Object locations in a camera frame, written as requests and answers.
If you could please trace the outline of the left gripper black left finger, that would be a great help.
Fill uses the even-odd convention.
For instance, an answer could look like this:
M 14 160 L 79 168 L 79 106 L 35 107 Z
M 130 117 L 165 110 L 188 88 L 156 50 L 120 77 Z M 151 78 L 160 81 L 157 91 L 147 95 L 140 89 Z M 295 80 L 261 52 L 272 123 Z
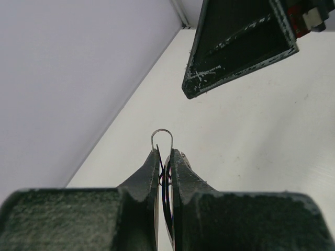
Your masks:
M 115 188 L 26 189 L 1 205 L 1 250 L 157 250 L 156 150 Z

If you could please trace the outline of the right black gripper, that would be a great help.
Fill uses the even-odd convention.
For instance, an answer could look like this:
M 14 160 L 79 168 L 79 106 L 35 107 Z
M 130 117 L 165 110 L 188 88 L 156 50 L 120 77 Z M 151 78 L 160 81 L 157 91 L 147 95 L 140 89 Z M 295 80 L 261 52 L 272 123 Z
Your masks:
M 296 38 L 326 29 L 327 1 L 285 4 L 203 1 L 182 83 L 186 97 L 281 61 L 299 51 Z

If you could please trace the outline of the metal keyring with keys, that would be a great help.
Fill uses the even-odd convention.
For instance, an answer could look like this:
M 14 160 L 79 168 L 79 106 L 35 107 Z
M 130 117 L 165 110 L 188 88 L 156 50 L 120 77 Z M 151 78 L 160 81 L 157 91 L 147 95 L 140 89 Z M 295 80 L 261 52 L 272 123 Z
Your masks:
M 169 154 L 166 158 L 165 163 L 163 164 L 160 149 L 158 144 L 154 144 L 154 136 L 159 132 L 167 133 L 171 138 Z M 173 153 L 173 135 L 172 133 L 164 128 L 159 128 L 151 134 L 151 147 L 152 151 L 156 150 L 159 155 L 159 185 L 161 186 L 161 198 L 162 198 L 162 209 L 164 215 L 165 226 L 167 234 L 172 246 L 172 250 L 175 250 L 174 247 L 174 226 L 173 226 L 173 199 L 172 196 L 172 167 L 171 167 L 171 156 Z

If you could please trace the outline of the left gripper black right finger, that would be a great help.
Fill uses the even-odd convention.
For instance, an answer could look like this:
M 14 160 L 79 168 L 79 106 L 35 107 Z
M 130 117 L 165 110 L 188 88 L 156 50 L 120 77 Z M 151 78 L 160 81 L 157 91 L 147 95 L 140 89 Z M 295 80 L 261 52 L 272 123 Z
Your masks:
M 313 199 L 293 192 L 221 192 L 179 150 L 170 155 L 174 250 L 334 250 Z

